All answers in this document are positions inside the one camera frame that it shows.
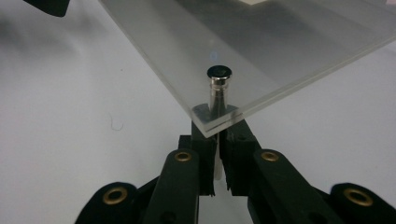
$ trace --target white background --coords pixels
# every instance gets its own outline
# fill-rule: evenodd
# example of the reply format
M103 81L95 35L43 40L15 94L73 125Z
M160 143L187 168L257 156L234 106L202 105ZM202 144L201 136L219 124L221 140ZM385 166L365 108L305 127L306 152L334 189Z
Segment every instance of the white background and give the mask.
M396 43L247 119L313 186L396 206ZM0 3L0 223L74 223L102 186L157 176L191 121L95 0L65 18ZM200 223L251 223L224 180Z

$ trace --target transparent plastic sheet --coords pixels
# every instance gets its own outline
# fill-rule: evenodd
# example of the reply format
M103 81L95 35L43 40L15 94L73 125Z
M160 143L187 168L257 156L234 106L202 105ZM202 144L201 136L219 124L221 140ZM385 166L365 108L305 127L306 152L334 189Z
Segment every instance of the transparent plastic sheet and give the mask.
M101 0L204 135L233 125L396 36L387 0ZM233 70L210 116L206 71Z

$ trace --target brass grommet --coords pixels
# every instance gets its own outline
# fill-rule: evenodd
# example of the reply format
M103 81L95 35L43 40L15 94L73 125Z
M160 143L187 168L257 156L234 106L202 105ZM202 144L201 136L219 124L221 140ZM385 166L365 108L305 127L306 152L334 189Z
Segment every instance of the brass grommet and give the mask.
M192 155L188 152L179 152L175 155L175 160L177 161L189 161L191 158Z
M361 206L371 206L373 205L373 199L365 192L359 189L344 189L344 195L353 203Z
M126 196L128 196L128 191L124 187L115 187L103 195L103 202L108 205L121 203L126 199Z
M276 155L274 152L263 152L262 159L266 161L277 161L279 160L279 156Z

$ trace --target black object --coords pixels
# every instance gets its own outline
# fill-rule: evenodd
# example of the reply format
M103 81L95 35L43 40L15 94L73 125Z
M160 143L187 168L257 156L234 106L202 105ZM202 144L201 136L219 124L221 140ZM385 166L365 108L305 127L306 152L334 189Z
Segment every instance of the black object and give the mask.
M70 0L23 0L30 5L52 16L63 17L66 14Z
M207 70L208 77L229 77L232 74L231 69L224 65L215 65Z
M158 178L138 190L123 183L99 189L76 223L197 223L198 196L215 194L217 141L228 189L248 197L255 224L396 223L396 210L368 189L339 184L329 195L310 186L285 156L262 149L244 120L220 135L204 138L192 124L191 135L180 136L179 149L168 155ZM128 188L126 197L114 190L122 187Z

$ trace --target white surface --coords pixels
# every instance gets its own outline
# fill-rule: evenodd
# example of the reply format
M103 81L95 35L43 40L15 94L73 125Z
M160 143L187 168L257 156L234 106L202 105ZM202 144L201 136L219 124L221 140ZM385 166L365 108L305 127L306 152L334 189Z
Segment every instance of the white surface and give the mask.
M396 43L247 119L329 191L353 182L396 206ZM94 0L53 18L0 4L0 223L73 223L103 185L142 186L190 119ZM251 223L224 181L200 223Z

